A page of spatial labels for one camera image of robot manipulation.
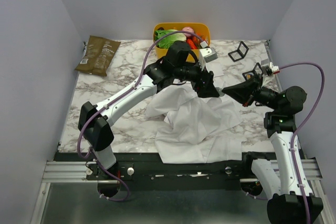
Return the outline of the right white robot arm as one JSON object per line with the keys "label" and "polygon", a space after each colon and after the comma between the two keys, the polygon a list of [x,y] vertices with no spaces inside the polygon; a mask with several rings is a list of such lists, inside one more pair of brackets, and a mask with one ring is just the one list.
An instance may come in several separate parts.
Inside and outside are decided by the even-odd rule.
{"label": "right white robot arm", "polygon": [[314,196],[299,153],[295,115],[306,101],[304,89],[292,86],[278,93],[264,87],[262,76],[257,74],[222,92],[245,107],[257,102],[272,109],[265,114],[264,128],[279,171],[272,168],[269,160],[252,153],[241,165],[246,177],[256,176],[261,183],[270,223],[313,223],[323,210],[323,201]]}

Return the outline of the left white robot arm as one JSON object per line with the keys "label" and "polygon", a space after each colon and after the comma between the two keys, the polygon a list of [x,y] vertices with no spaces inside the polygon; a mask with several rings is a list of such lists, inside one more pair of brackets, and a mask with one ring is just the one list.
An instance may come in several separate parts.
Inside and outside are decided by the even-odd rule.
{"label": "left white robot arm", "polygon": [[89,142],[100,164],[98,173],[104,179],[112,179],[117,171],[111,127],[135,105],[173,85],[175,80],[189,82],[200,98],[219,97],[213,84],[214,74],[206,69],[206,63],[217,59],[217,54],[205,42],[201,45],[203,48],[195,54],[188,43],[175,41],[165,56],[142,69],[140,76],[124,89],[97,104],[82,105],[79,137]]}

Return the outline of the white shirt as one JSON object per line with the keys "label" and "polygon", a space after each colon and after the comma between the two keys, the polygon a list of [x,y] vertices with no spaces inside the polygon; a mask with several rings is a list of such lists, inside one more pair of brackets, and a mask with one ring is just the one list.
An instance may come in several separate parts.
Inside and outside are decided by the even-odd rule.
{"label": "white shirt", "polygon": [[199,98],[189,84],[169,86],[152,97],[145,116],[164,116],[154,144],[164,164],[201,164],[242,159],[241,124],[230,98]]}

